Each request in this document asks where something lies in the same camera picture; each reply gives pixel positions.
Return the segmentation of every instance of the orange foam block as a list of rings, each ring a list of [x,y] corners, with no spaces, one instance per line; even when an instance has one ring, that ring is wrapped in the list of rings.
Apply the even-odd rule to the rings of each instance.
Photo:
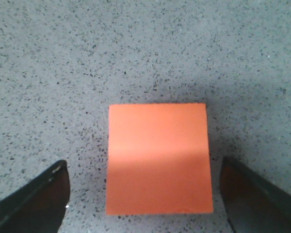
[[[206,105],[111,105],[106,213],[212,211]]]

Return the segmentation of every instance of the concrete floor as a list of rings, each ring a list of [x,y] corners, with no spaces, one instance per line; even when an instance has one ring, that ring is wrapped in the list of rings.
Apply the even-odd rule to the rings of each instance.
[[[105,215],[108,106],[128,102],[207,103],[213,214]],[[226,155],[291,194],[291,0],[0,0],[0,199],[66,159],[60,233],[230,233]]]

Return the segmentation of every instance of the orange square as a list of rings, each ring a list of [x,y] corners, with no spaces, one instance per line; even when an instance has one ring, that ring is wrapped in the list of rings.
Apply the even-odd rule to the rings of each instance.
[[[111,105],[107,214],[212,211],[206,105]]]

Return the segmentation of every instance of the speckled surface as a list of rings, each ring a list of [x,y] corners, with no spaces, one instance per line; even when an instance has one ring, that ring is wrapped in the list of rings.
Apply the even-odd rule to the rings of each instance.
[[[127,102],[207,103],[213,214],[105,215]],[[230,233],[225,155],[291,193],[291,0],[0,0],[0,199],[66,159],[61,233]]]

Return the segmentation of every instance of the gray speckled floor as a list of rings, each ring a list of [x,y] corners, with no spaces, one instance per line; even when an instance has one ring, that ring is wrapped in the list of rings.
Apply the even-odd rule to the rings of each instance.
[[[215,212],[106,216],[108,105],[192,101]],[[291,0],[0,0],[0,199],[66,159],[61,233],[230,233],[225,155],[291,193]]]

